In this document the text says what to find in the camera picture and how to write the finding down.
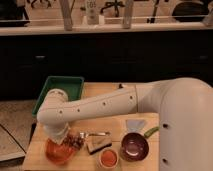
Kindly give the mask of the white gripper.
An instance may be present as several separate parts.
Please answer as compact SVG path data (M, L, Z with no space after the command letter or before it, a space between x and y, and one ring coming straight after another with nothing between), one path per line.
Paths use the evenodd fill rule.
M66 138L68 132L69 132L68 123L53 125L49 127L49 138L53 142L61 144L63 140Z

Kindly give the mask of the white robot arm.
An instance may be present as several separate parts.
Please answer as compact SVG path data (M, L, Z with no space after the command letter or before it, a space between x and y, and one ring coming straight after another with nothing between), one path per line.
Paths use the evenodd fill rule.
M159 115L159 171L213 171L213 87L199 79L140 83L77 101L53 89L37 120L60 144L72 121L148 112Z

